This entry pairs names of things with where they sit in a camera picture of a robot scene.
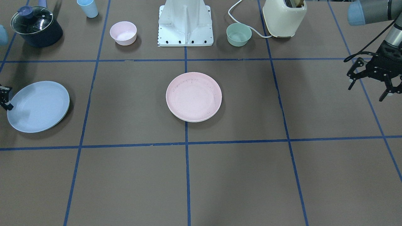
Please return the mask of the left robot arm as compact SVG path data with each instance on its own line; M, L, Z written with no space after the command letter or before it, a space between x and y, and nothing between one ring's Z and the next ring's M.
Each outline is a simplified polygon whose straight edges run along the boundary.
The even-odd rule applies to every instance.
M391 94L401 94L401 85L394 86L392 83L392 79L400 78L402 73L401 7L400 0L357 0L350 4L347 18L351 26L384 21L391 21L391 24L385 28L388 34L375 52L363 48L344 59L344 62L348 62L356 57L356 61L347 72L351 82L349 90L359 79L371 78L386 86L379 101L383 101Z

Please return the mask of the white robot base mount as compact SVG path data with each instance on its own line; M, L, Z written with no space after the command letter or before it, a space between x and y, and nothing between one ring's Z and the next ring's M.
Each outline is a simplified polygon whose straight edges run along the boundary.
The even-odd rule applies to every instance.
M204 47L214 44L211 7L203 0L167 0L158 12L158 46Z

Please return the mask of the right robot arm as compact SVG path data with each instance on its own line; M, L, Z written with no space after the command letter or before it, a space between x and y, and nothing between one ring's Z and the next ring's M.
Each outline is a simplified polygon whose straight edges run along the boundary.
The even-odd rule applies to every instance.
M5 46L6 44L8 44L8 34L4 26L0 25L0 45ZM0 85L0 105L6 111L10 111L14 108L10 103L12 91L12 87Z

